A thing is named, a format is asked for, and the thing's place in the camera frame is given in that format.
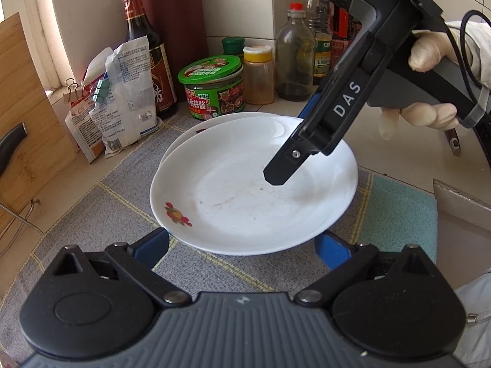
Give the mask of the gloved right hand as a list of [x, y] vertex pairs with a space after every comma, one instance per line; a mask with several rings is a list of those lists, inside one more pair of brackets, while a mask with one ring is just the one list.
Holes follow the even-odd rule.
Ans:
[[[460, 43], [461, 22], [448, 22], [450, 34], [421, 32], [411, 48], [409, 67], [416, 72], [426, 72], [448, 58], [457, 63], [456, 53], [450, 42]], [[464, 44], [458, 45], [461, 56], [470, 65], [470, 70], [480, 84], [490, 87], [490, 26], [483, 22], [468, 22]], [[430, 105], [415, 102], [402, 110], [384, 108], [379, 121], [382, 139], [390, 139], [398, 129], [402, 118], [416, 127], [429, 127], [435, 130], [452, 130], [458, 125], [457, 108], [451, 103]]]

